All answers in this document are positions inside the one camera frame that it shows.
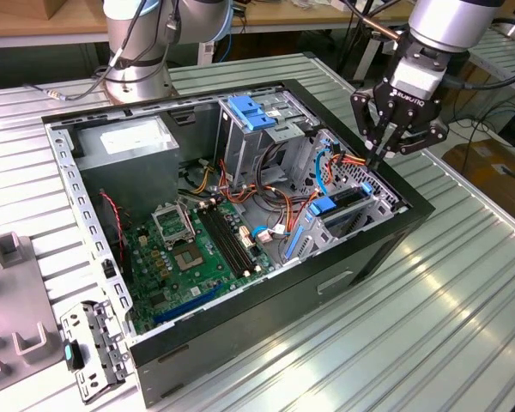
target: blue clip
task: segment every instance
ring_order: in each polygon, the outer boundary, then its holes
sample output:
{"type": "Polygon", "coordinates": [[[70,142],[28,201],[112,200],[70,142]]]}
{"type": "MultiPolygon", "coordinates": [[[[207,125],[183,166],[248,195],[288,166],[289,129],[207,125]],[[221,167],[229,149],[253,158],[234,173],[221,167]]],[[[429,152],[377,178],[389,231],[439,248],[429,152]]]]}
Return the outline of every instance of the blue clip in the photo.
{"type": "Polygon", "coordinates": [[[228,102],[240,120],[252,131],[276,125],[276,121],[267,116],[250,96],[229,97],[228,102]]]}
{"type": "Polygon", "coordinates": [[[360,186],[367,195],[372,195],[374,193],[374,188],[368,182],[362,182],[360,186]]]}
{"type": "Polygon", "coordinates": [[[315,216],[321,215],[335,208],[336,204],[332,202],[332,199],[329,197],[320,197],[319,199],[315,199],[309,206],[309,210],[311,210],[315,216]]]}

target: aluminum table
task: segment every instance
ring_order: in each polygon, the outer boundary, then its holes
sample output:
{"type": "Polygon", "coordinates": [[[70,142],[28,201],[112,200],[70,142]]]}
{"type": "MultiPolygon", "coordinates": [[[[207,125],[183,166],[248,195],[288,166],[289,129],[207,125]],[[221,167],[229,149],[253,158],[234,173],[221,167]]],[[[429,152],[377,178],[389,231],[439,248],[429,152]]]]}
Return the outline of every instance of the aluminum table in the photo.
{"type": "MultiPolygon", "coordinates": [[[[298,79],[354,129],[353,89],[316,59],[172,70],[182,94],[298,79]]],[[[56,85],[80,93],[89,81],[56,85]]],[[[108,105],[0,90],[0,232],[29,235],[57,319],[99,300],[40,117],[108,105]]],[[[515,221],[427,151],[391,161],[436,211],[379,271],[151,410],[510,410],[515,221]]],[[[90,406],[62,362],[0,392],[0,410],[143,411],[133,375],[90,406]]]]}

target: blue cable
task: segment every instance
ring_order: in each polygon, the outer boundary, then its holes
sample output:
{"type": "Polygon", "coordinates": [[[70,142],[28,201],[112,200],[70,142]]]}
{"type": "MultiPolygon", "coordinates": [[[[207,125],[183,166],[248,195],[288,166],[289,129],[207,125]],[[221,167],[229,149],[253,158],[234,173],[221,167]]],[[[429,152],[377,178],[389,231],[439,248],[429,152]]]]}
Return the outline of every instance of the blue cable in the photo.
{"type": "Polygon", "coordinates": [[[225,54],[223,54],[223,56],[220,58],[220,61],[217,62],[217,63],[222,63],[223,60],[225,60],[225,58],[227,57],[227,55],[229,54],[229,52],[231,51],[231,39],[232,39],[232,35],[231,35],[231,32],[229,32],[229,44],[227,46],[227,49],[225,50],[225,54]]]}
{"type": "Polygon", "coordinates": [[[253,238],[255,238],[258,233],[262,232],[263,230],[267,230],[267,229],[269,229],[269,228],[266,226],[258,226],[254,230],[252,230],[251,236],[253,238]]]}
{"type": "Polygon", "coordinates": [[[326,153],[328,150],[326,148],[323,148],[320,152],[317,154],[317,159],[315,160],[315,174],[317,175],[317,183],[318,187],[320,187],[320,190],[323,191],[323,193],[326,195],[328,194],[328,191],[324,187],[323,178],[320,175],[320,158],[326,153]]]}

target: cardboard box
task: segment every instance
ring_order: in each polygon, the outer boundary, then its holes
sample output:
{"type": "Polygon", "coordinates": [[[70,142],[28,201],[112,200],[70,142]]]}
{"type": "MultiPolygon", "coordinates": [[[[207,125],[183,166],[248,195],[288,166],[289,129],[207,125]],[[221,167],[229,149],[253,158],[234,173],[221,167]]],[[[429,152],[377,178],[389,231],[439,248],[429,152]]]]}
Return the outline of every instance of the cardboard box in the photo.
{"type": "Polygon", "coordinates": [[[0,12],[49,20],[66,0],[0,0],[0,12]]]}
{"type": "MultiPolygon", "coordinates": [[[[443,160],[460,172],[467,143],[446,152],[443,160]]],[[[465,178],[515,218],[515,154],[489,139],[471,143],[465,178]]]]}

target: black cable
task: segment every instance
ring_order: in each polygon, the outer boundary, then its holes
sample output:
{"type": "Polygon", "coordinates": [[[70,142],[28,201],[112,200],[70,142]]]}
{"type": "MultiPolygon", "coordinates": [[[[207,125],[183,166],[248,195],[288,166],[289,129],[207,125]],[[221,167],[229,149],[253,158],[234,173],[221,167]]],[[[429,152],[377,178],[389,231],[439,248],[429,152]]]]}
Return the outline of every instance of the black cable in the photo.
{"type": "Polygon", "coordinates": [[[339,64],[342,61],[342,56],[345,52],[345,45],[347,44],[347,39],[349,38],[349,33],[351,32],[351,26],[353,26],[353,17],[354,13],[351,12],[351,18],[349,19],[349,24],[347,26],[347,30],[345,31],[345,36],[343,37],[342,45],[340,46],[340,53],[337,56],[336,64],[339,64]]]}
{"type": "Polygon", "coordinates": [[[379,13],[384,11],[385,9],[388,9],[391,6],[394,6],[395,4],[397,4],[400,1],[401,0],[391,0],[390,2],[384,3],[381,6],[378,6],[376,9],[372,10],[370,13],[368,13],[367,17],[368,18],[373,18],[375,15],[378,15],[379,13]]]}
{"type": "MultiPolygon", "coordinates": [[[[137,23],[137,20],[139,19],[139,16],[141,15],[141,12],[143,10],[143,7],[145,6],[146,0],[141,0],[139,3],[139,6],[137,6],[136,13],[134,14],[134,17],[130,21],[130,25],[128,26],[128,31],[126,32],[126,37],[124,37],[124,40],[122,41],[121,46],[119,47],[119,50],[123,51],[126,45],[128,44],[128,41],[130,40],[131,33],[134,30],[134,26],[137,23]]],[[[92,93],[100,84],[106,79],[106,76],[111,72],[112,67],[114,64],[109,64],[106,68],[106,70],[103,72],[103,74],[94,82],[94,84],[86,90],[82,94],[78,94],[77,96],[63,96],[59,92],[56,92],[54,90],[44,90],[43,88],[39,88],[37,86],[34,86],[32,84],[26,84],[25,86],[28,88],[33,88],[35,90],[39,90],[40,92],[46,93],[53,99],[57,100],[65,100],[65,101],[76,101],[85,98],[90,93],[92,93]]]]}
{"type": "MultiPolygon", "coordinates": [[[[353,4],[349,3],[349,0],[344,0],[345,3],[351,8],[351,11],[354,12],[359,18],[359,22],[357,23],[357,28],[355,29],[353,38],[351,39],[351,42],[349,43],[349,47],[347,51],[343,54],[342,61],[338,64],[336,72],[338,74],[341,74],[343,69],[345,68],[345,65],[348,62],[349,56],[351,55],[351,52],[353,51],[354,47],[356,46],[356,41],[361,37],[361,34],[364,33],[364,15],[354,6],[353,4]]],[[[373,0],[367,0],[367,3],[364,6],[363,13],[366,14],[370,11],[373,5],[373,0]]]]}
{"type": "Polygon", "coordinates": [[[133,83],[139,83],[139,82],[143,82],[147,79],[150,79],[151,77],[154,77],[158,73],[160,73],[162,71],[162,69],[164,69],[164,64],[166,64],[166,57],[167,57],[169,48],[170,48],[170,44],[168,43],[168,44],[166,44],[166,50],[164,51],[164,54],[162,55],[162,60],[161,60],[160,64],[156,67],[156,69],[154,69],[148,75],[145,75],[145,76],[140,77],[135,80],[116,80],[116,79],[110,79],[108,77],[105,77],[104,80],[107,80],[108,82],[112,82],[112,83],[133,84],[133,83]]]}
{"type": "MultiPolygon", "coordinates": [[[[507,23],[515,25],[515,19],[500,17],[494,19],[492,24],[498,23],[507,23]]],[[[505,86],[509,86],[515,82],[515,76],[510,77],[509,79],[504,80],[503,82],[489,83],[489,84],[475,84],[475,83],[467,83],[455,76],[445,75],[443,77],[442,85],[446,88],[461,88],[465,90],[495,90],[496,88],[504,88],[505,86]]]]}
{"type": "Polygon", "coordinates": [[[349,7],[349,9],[356,14],[357,17],[359,17],[359,19],[361,21],[364,20],[365,16],[357,9],[357,6],[355,6],[354,4],[351,3],[351,0],[343,0],[343,2],[347,5],[347,7],[349,7]]]}
{"type": "Polygon", "coordinates": [[[471,136],[470,136],[470,141],[467,143],[467,147],[465,148],[465,157],[463,158],[463,165],[462,165],[462,169],[460,171],[460,174],[462,176],[465,176],[465,167],[467,166],[467,160],[469,159],[470,157],[470,149],[471,149],[471,143],[473,142],[473,136],[475,135],[475,133],[477,132],[477,129],[479,127],[479,124],[482,123],[485,118],[488,117],[488,114],[491,113],[494,109],[497,109],[503,105],[505,105],[505,103],[507,103],[509,100],[512,100],[515,98],[515,94],[507,99],[504,99],[502,100],[501,102],[499,102],[498,104],[492,106],[488,112],[484,113],[481,117],[481,121],[476,123],[475,124],[475,127],[473,128],[473,132],[471,133],[471,136]]]}
{"type": "Polygon", "coordinates": [[[134,58],[133,60],[130,60],[128,62],[128,66],[127,67],[130,67],[133,63],[137,63],[143,56],[145,56],[148,52],[150,52],[153,47],[155,47],[156,40],[158,39],[158,33],[160,31],[160,28],[161,28],[161,13],[162,13],[162,0],[158,0],[158,17],[156,19],[156,29],[154,30],[153,43],[148,45],[145,50],[143,50],[141,53],[139,53],[136,56],[136,58],[134,58]]]}

